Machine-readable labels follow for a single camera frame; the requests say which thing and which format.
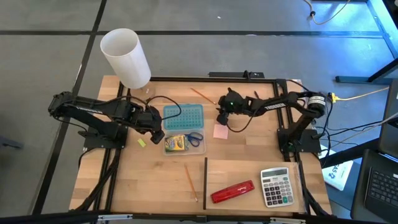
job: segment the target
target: laptop keyboard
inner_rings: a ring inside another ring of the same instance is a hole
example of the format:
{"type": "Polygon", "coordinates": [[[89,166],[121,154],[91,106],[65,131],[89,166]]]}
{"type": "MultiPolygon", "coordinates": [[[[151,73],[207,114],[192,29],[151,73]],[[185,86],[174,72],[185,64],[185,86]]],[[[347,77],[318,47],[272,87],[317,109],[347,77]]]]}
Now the laptop keyboard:
{"type": "Polygon", "coordinates": [[[372,169],[368,195],[398,207],[398,179],[372,169]]]}

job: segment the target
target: calculator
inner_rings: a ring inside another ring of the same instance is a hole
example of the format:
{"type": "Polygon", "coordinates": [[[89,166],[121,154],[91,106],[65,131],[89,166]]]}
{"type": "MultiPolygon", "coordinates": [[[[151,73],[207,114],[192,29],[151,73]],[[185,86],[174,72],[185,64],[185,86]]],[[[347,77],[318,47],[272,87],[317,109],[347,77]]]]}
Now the calculator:
{"type": "Polygon", "coordinates": [[[294,203],[293,188],[287,167],[262,170],[260,179],[267,207],[281,207],[294,203]]]}

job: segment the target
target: red stapler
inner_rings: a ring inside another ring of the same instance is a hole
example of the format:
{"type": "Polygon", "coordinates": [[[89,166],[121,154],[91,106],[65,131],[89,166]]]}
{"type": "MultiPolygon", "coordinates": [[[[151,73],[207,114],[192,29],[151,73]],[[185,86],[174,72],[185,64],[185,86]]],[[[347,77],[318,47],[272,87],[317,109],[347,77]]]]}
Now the red stapler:
{"type": "Polygon", "coordinates": [[[213,203],[219,203],[219,202],[237,197],[239,195],[248,193],[251,190],[254,190],[254,185],[251,180],[248,180],[245,182],[241,182],[239,184],[232,185],[223,190],[219,190],[215,193],[212,193],[212,195],[210,195],[210,197],[211,197],[213,203]]]}

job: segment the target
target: clear plastic box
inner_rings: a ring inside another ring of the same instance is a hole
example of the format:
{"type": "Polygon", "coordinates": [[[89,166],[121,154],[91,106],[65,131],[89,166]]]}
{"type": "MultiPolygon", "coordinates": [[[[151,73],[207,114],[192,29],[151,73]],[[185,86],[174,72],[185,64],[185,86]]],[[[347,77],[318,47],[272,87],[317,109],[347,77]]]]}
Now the clear plastic box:
{"type": "MultiPolygon", "coordinates": [[[[190,134],[192,132],[199,133],[203,139],[199,141],[199,146],[195,147],[188,144],[188,150],[167,152],[165,144],[163,153],[166,156],[183,156],[193,154],[203,154],[206,152],[205,131],[204,131],[204,114],[203,106],[196,104],[180,105],[181,114],[175,118],[166,119],[163,123],[165,130],[164,143],[166,138],[179,134],[190,134]]],[[[163,108],[164,117],[172,116],[179,112],[178,106],[165,106],[163,108]]]]}

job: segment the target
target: pink sticky note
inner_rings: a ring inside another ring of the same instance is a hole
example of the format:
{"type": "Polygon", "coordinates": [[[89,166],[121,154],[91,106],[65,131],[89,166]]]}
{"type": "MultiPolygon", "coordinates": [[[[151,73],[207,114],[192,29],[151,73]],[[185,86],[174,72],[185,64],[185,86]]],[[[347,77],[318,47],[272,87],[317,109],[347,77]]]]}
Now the pink sticky note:
{"type": "Polygon", "coordinates": [[[228,127],[226,125],[215,124],[213,138],[228,139],[228,127]]]}

